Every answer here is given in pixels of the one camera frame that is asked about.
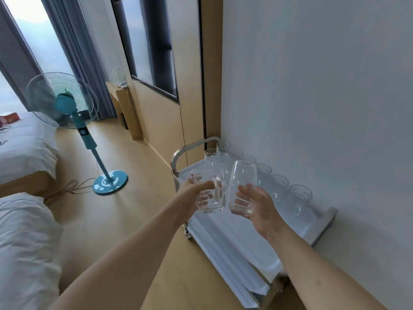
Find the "wooden desk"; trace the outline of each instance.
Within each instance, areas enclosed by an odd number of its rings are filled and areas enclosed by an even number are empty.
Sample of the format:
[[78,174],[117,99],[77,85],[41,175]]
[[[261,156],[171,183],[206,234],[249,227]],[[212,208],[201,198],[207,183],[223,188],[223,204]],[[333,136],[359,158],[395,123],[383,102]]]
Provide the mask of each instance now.
[[106,87],[112,99],[113,106],[118,116],[119,122],[124,127],[121,114],[125,116],[126,124],[133,140],[142,140],[142,130],[133,107],[129,88],[121,88],[112,83],[106,82]]

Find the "hand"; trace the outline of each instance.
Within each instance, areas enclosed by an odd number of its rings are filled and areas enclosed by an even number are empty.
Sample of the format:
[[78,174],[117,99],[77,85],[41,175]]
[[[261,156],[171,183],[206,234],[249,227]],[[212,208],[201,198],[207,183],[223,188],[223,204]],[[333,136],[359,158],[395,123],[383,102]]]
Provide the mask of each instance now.
[[[194,179],[191,178],[181,184],[178,192],[169,203],[169,208],[172,208],[178,215],[177,219],[179,225],[186,223],[197,209],[195,200],[199,196],[199,193],[214,188],[213,181],[194,184]],[[205,199],[209,198],[206,194],[203,194],[202,197]]]
[[[268,233],[271,229],[284,226],[286,223],[276,210],[271,196],[261,187],[254,190],[250,184],[238,186],[236,193],[238,198],[252,203],[252,214],[247,216],[244,213],[235,213],[250,219],[256,231],[268,240]],[[236,199],[235,203],[244,205],[244,201]]]

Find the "wooden floor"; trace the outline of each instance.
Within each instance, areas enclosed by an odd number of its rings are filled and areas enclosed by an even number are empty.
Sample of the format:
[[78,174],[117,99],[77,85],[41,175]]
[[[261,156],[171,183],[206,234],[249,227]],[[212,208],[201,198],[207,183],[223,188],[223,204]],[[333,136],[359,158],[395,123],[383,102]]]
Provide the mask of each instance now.
[[[175,193],[169,167],[145,143],[131,140],[117,119],[91,123],[89,130],[108,170],[120,169],[129,182],[120,192],[65,194],[48,205],[63,225],[59,257],[65,289],[100,256],[151,219]],[[96,161],[76,130],[59,129],[60,161],[55,186],[69,180],[96,177]],[[303,309],[292,287],[277,296],[269,309]],[[161,309],[243,309],[213,265],[194,241],[179,230],[142,307]]]

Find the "forearm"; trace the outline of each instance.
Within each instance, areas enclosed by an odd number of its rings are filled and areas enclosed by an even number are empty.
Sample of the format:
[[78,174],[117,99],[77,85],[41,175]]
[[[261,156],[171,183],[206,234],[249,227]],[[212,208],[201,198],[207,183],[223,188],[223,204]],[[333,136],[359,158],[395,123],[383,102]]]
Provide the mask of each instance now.
[[167,206],[80,275],[52,309],[140,309],[178,227]]
[[320,257],[286,224],[267,237],[308,310],[385,309],[353,278]]

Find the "fan base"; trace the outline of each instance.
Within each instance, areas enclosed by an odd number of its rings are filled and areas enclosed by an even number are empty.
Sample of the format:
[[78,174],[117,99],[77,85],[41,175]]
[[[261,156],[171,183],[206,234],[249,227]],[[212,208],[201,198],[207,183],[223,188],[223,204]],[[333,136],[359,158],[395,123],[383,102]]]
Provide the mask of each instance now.
[[108,195],[117,192],[128,182],[128,175],[124,171],[110,171],[109,176],[113,179],[110,183],[105,175],[101,175],[93,182],[92,189],[98,195]]

